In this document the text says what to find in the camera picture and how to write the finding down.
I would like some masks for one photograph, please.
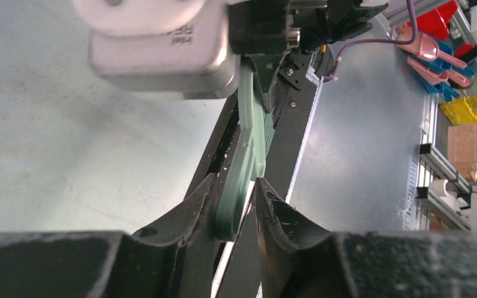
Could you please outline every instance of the cable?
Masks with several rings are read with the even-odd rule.
[[[416,12],[414,10],[413,0],[407,0],[407,10],[409,11],[409,17],[411,18],[411,24],[412,24],[412,38],[410,40],[401,41],[401,40],[392,40],[392,39],[370,38],[370,39],[356,40],[354,42],[350,42],[346,44],[344,47],[342,47],[341,50],[339,50],[339,53],[337,53],[337,58],[335,59],[334,68],[332,69],[332,72],[330,74],[324,76],[325,81],[326,82],[337,81],[336,74],[337,74],[337,69],[339,68],[339,63],[341,62],[341,55],[346,49],[354,45],[361,45],[363,43],[389,43],[393,45],[410,45],[411,43],[414,43],[418,35],[418,23],[416,21]]]

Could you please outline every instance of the light green object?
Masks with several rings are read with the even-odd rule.
[[[243,61],[238,87],[240,136],[229,167],[215,215],[215,235],[223,241],[234,241],[242,217],[250,181],[264,177],[266,151],[273,139],[273,120],[253,92],[253,66]]]

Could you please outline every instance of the plastic bin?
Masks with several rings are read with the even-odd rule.
[[[440,108],[453,125],[477,123],[477,97],[455,99]]]
[[[447,159],[464,176],[477,170],[477,123],[449,127]]]

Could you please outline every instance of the yellow container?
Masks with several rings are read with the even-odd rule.
[[[440,108],[453,125],[477,123],[477,97],[455,99]]]

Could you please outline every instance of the purple cable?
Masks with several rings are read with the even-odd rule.
[[[418,23],[416,21],[416,12],[414,9],[414,2],[413,0],[407,0],[407,10],[409,11],[409,17],[411,18],[411,24],[412,24],[412,38],[410,40],[391,40],[391,39],[379,39],[379,38],[369,38],[369,39],[363,39],[363,40],[356,40],[354,42],[350,42],[346,44],[344,47],[339,50],[339,53],[337,53],[337,58],[335,59],[335,64],[332,72],[328,75],[323,76],[326,82],[329,81],[336,81],[337,77],[335,74],[337,74],[337,69],[339,68],[339,63],[341,62],[341,55],[343,52],[354,46],[354,45],[361,45],[363,43],[390,43],[393,45],[410,45],[413,43],[418,35]]]

